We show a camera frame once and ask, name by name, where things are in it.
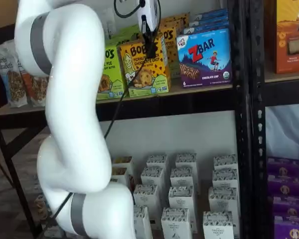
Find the black cable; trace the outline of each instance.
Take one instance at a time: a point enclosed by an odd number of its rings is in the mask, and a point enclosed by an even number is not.
[[[129,14],[126,15],[122,15],[119,13],[117,7],[116,7],[116,0],[114,0],[114,11],[116,13],[117,16],[119,16],[120,18],[128,18],[130,16],[132,16],[139,8],[141,7],[141,5],[139,4],[137,7],[135,7],[135,9],[133,11],[131,11]]]
[[[151,45],[149,46],[149,52],[152,50],[152,48],[154,47],[155,45],[155,38],[157,37],[157,34],[158,34],[158,30],[159,30],[159,26],[160,26],[160,19],[161,19],[161,9],[160,9],[160,2],[159,0],[157,0],[157,3],[158,3],[158,9],[159,9],[159,19],[158,19],[158,25],[157,25],[157,28],[156,28],[156,31],[155,33],[153,34],[153,40],[151,42]],[[140,8],[140,5],[137,6],[137,8],[135,8],[132,13],[135,13],[138,9]],[[117,9],[116,9],[116,0],[114,0],[114,9],[115,9],[115,12],[116,14],[121,17],[121,18],[126,18],[127,15],[120,15],[118,12],[117,12]],[[119,111],[120,111],[120,108],[121,108],[121,103],[122,103],[122,100],[124,98],[124,95],[128,92],[129,90],[129,87],[133,84],[133,81],[136,79],[136,77],[138,76],[139,72],[141,71],[141,69],[143,68],[145,62],[146,62],[146,59],[147,57],[145,56],[145,59],[141,65],[141,67],[139,68],[139,70],[136,72],[135,76],[133,77],[133,79],[129,82],[128,86],[126,87],[125,91],[123,92],[121,98],[120,98],[120,101],[118,102],[118,105],[116,106],[116,109],[115,109],[115,113],[113,115],[113,118],[112,118],[112,121],[108,127],[108,130],[106,131],[105,135],[104,135],[104,138],[106,139],[108,134],[110,133],[111,131],[111,128],[114,124],[114,121],[116,120],[116,117],[118,116],[119,114]],[[56,217],[59,215],[60,211],[62,210],[62,208],[65,206],[65,204],[69,201],[69,199],[71,198],[73,193],[69,193],[68,196],[64,199],[64,201],[62,202],[62,204],[60,205],[60,207],[58,208],[58,210],[55,212],[55,214],[48,220],[48,223],[46,224],[46,227],[42,230],[42,232],[40,233],[40,235],[37,237],[37,239],[42,239],[43,235],[44,235],[44,232],[50,227],[52,226],[52,224],[54,223],[54,221],[56,220]]]

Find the gray band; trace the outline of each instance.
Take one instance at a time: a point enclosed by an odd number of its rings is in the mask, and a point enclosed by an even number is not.
[[[86,194],[75,193],[71,203],[71,222],[74,231],[81,236],[88,237],[83,225],[83,203]]]
[[[51,62],[47,57],[43,45],[43,26],[49,12],[36,17],[33,21],[30,34],[30,44],[34,59],[39,68],[47,75],[51,72]]]

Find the purple package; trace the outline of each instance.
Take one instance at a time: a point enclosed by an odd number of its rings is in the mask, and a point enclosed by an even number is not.
[[[273,212],[299,216],[299,197],[274,196]]]
[[[274,217],[275,239],[299,239],[299,217]]]
[[[268,157],[267,173],[299,177],[299,159]]]
[[[299,178],[268,175],[268,193],[299,196]]]

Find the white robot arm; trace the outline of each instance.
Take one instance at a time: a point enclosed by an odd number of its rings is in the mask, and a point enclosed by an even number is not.
[[[50,76],[45,115],[51,135],[39,150],[39,182],[53,213],[73,193],[56,218],[65,231],[135,239],[132,195],[109,183],[111,159],[95,113],[105,58],[102,24],[91,8],[73,2],[19,1],[19,59],[30,74]]]

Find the granola bag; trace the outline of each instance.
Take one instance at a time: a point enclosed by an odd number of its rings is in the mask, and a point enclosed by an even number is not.
[[[3,45],[18,62],[18,67],[22,75],[24,84],[26,86],[27,95],[30,98],[33,106],[45,106],[45,96],[46,88],[48,86],[48,78],[34,77],[26,72],[21,62],[19,61],[18,55],[15,51],[14,40],[7,41]]]
[[[15,58],[0,45],[0,75],[11,107],[27,105],[25,87]]]

